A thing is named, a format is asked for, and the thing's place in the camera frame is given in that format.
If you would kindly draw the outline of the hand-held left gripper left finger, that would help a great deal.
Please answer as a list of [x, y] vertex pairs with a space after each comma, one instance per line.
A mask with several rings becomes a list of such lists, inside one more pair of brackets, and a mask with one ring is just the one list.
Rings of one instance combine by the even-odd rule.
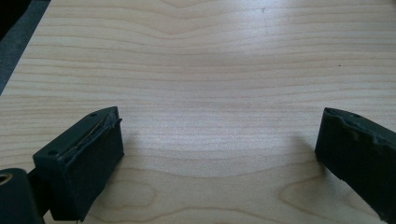
[[115, 106], [87, 115], [34, 154], [55, 220], [84, 220], [124, 155]]

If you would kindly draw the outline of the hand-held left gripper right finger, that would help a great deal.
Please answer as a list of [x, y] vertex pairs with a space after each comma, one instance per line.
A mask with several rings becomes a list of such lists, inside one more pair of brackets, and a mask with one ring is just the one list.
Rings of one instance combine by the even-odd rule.
[[379, 215], [396, 223], [396, 133], [360, 115], [325, 108], [315, 153]]

